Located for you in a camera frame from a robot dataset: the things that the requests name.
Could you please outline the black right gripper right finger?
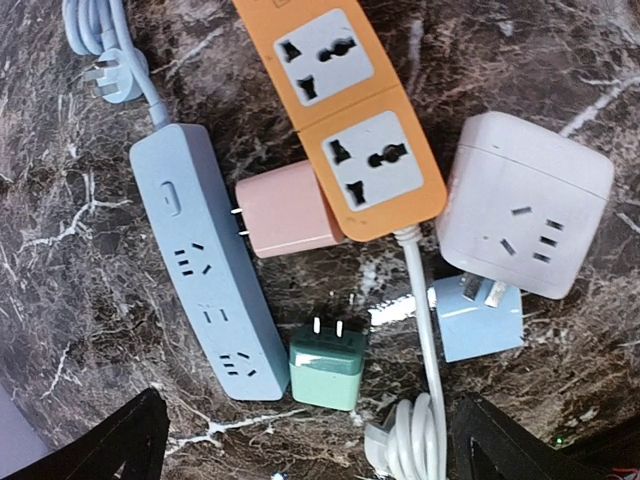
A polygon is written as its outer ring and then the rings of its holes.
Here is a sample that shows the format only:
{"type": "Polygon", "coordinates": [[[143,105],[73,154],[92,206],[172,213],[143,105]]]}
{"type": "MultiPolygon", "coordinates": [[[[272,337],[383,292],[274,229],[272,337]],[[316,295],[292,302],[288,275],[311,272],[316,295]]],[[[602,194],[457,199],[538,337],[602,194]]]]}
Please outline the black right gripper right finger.
{"type": "Polygon", "coordinates": [[[639,418],[570,446],[541,441],[489,400],[470,393],[452,422],[459,479],[637,479],[639,418]]]}

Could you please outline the pink plug adapter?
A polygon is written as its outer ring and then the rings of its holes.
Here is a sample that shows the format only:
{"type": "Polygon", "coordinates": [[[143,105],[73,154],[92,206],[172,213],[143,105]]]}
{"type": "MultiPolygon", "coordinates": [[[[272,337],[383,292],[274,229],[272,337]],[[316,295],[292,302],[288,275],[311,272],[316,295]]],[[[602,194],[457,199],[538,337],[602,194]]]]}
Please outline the pink plug adapter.
{"type": "Polygon", "coordinates": [[[261,259],[345,239],[308,160],[244,179],[235,195],[249,242],[261,259]]]}

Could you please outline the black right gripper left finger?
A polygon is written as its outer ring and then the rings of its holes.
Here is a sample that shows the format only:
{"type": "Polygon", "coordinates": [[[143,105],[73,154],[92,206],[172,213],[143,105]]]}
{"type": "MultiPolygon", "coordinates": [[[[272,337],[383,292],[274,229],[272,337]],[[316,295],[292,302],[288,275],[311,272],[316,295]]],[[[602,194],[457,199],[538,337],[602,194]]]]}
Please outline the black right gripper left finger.
{"type": "Polygon", "coordinates": [[[167,404],[147,388],[81,438],[10,474],[20,479],[159,479],[168,439],[167,404]]]}

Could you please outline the green plug adapter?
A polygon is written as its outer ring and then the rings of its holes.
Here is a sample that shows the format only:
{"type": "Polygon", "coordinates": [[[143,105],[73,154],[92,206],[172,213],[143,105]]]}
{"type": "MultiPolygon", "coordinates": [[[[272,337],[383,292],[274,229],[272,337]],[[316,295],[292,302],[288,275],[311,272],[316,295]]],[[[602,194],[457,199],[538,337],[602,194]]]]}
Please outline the green plug adapter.
{"type": "Polygon", "coordinates": [[[299,327],[289,349],[292,396],[307,405],[339,411],[355,408],[365,366],[367,336],[332,327],[319,317],[299,327]]]}

